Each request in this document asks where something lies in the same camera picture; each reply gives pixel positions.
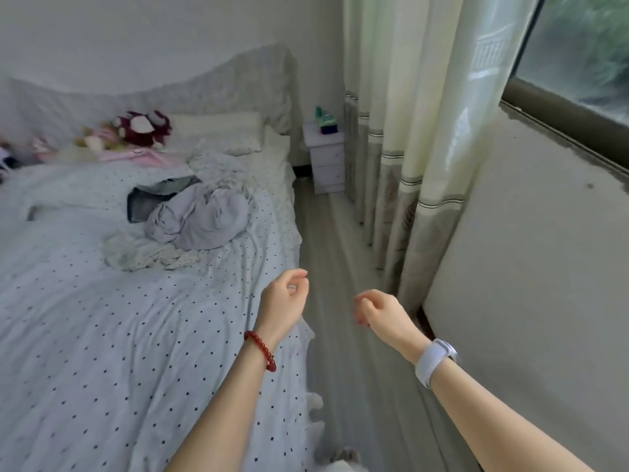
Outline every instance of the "watch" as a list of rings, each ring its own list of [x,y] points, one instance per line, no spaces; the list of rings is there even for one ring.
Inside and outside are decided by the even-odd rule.
[[[452,348],[450,343],[436,339],[421,355],[420,360],[415,365],[415,376],[421,384],[430,389],[430,377],[435,372],[436,367],[441,362],[450,357],[455,363],[459,363],[457,350]]]

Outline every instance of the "bed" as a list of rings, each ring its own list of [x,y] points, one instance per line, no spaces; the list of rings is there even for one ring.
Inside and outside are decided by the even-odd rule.
[[[122,105],[255,109],[267,126],[262,152],[238,158],[201,156],[170,170],[124,161],[35,166],[0,187],[1,469],[166,466],[228,372],[262,289],[298,265],[295,177],[289,139],[280,135],[290,126],[286,57],[280,45],[263,47],[188,82],[117,96],[15,83],[27,123],[58,140]],[[255,99],[245,98],[253,88]],[[65,123],[49,122],[64,110],[72,113]],[[255,185],[246,232],[189,267],[105,265],[103,238],[130,228],[119,208],[129,186],[204,169],[239,172]],[[308,417],[321,406],[306,389],[313,336],[301,321],[277,350],[278,371],[264,378],[243,470],[313,468],[323,427]]]

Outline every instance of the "nightstand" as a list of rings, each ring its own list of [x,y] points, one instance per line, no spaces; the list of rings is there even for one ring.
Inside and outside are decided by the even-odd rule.
[[[314,193],[328,194],[345,190],[344,136],[341,131],[323,135],[316,122],[304,123],[304,142],[310,149]]]

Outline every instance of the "floor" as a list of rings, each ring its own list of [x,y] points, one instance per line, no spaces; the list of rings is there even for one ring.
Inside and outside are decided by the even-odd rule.
[[[315,196],[312,181],[298,179],[295,212],[303,236],[300,264],[311,288],[304,318],[316,334],[308,350],[308,386],[324,403],[313,413],[326,424],[319,459],[350,445],[371,472],[477,472],[413,366],[353,323],[352,298],[378,288],[381,275],[348,198],[342,192]]]

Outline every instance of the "striped curtain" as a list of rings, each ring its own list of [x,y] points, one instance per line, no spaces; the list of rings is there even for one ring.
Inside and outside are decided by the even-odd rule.
[[[344,0],[345,191],[384,288],[428,293],[537,0]]]

